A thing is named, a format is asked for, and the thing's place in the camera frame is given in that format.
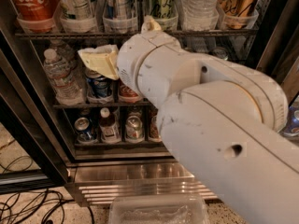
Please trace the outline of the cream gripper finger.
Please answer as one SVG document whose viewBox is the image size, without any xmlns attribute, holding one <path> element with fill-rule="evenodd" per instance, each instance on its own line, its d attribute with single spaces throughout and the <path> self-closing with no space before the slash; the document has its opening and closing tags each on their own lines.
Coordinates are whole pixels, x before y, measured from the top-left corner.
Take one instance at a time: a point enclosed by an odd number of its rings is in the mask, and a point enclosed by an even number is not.
<svg viewBox="0 0 299 224">
<path fill-rule="evenodd" d="M 141 26 L 141 32 L 146 33 L 149 31 L 161 31 L 161 25 L 153 19 L 150 15 L 144 17 L 144 22 Z"/>
</svg>

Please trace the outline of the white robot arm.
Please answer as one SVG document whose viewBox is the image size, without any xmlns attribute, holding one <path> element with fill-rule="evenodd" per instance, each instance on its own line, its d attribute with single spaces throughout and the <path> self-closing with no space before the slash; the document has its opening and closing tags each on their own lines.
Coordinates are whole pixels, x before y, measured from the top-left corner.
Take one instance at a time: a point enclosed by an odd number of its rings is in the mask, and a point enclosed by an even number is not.
<svg viewBox="0 0 299 224">
<path fill-rule="evenodd" d="M 112 65 L 79 55 L 148 99 L 171 155 L 249 224 L 299 224 L 299 147 L 279 135 L 288 102 L 275 80 L 184 50 L 151 16 Z"/>
</svg>

